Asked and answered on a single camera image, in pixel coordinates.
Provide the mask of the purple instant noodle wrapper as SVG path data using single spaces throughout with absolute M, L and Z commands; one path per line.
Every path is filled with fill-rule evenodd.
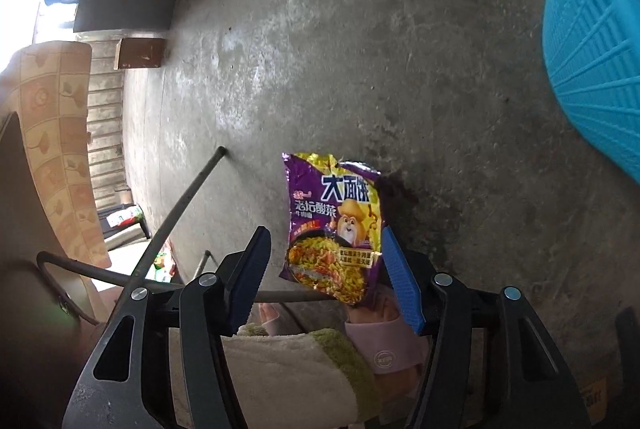
M 284 153 L 282 160 L 290 219 L 280 276 L 361 305 L 383 259 L 381 172 L 332 154 Z

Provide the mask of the patterned tablecloth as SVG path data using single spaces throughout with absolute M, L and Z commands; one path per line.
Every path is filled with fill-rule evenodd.
M 17 51 L 1 72 L 1 119 L 20 119 L 32 183 L 65 255 L 105 269 L 111 259 L 88 157 L 91 60 L 91 47 L 78 41 Z

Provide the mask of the blue plastic waste basket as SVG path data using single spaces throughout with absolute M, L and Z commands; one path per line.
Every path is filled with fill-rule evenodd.
M 568 121 L 639 177 L 639 0 L 546 0 L 542 54 Z

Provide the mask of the brown cardboard box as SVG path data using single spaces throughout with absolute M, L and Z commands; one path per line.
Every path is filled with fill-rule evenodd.
M 165 38 L 122 38 L 116 46 L 115 70 L 161 67 L 166 49 Z

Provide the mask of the pink slipper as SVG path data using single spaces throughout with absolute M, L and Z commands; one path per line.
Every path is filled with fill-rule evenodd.
M 345 323 L 347 337 L 375 375 L 386 375 L 422 366 L 430 355 L 430 342 L 418 336 L 402 317 L 398 300 L 390 287 L 378 286 L 373 305 L 392 307 L 391 319 Z

